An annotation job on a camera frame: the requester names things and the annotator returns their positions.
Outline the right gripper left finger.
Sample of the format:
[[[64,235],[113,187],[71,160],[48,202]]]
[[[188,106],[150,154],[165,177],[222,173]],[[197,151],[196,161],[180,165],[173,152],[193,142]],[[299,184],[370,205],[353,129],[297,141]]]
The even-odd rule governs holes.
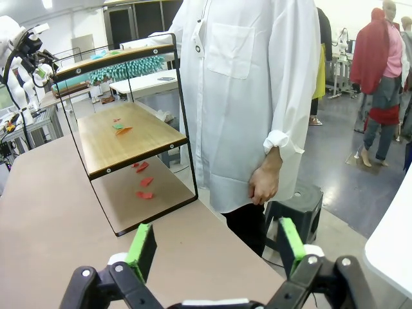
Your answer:
[[[113,301],[123,301],[128,308],[161,308],[146,287],[157,249],[153,226],[141,224],[124,261],[117,261],[97,271],[81,266],[73,271],[60,308],[109,308]]]

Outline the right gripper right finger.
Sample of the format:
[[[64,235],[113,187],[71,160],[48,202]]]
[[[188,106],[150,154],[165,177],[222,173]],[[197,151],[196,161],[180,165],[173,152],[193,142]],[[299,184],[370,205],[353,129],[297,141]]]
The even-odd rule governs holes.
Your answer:
[[[287,280],[266,308],[302,308],[313,294],[322,294],[331,308],[376,308],[370,287],[354,256],[328,260],[309,253],[290,218],[277,228],[278,252]]]

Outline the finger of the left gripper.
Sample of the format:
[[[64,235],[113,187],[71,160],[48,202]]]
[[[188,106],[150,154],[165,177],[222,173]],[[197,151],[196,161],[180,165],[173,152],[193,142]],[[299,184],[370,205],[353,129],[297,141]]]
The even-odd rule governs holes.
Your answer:
[[[49,64],[40,64],[35,69],[33,76],[35,79],[49,79],[52,76],[52,67]]]
[[[49,65],[53,69],[53,71],[57,71],[59,69],[57,61],[58,61],[58,58],[52,55],[49,51],[47,50],[39,51],[39,62],[41,64]]]

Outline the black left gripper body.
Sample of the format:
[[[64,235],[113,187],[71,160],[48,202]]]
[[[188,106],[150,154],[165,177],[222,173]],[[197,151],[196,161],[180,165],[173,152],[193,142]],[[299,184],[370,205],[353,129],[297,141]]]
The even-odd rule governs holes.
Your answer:
[[[36,68],[36,54],[41,49],[42,41],[33,33],[26,32],[17,46],[18,55],[25,68]]]

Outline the person's left hand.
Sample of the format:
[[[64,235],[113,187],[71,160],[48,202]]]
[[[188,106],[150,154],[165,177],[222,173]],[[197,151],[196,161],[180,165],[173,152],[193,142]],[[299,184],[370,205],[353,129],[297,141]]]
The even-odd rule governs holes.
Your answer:
[[[279,186],[280,168],[261,166],[254,171],[248,183],[249,197],[254,205],[262,205],[273,198]]]

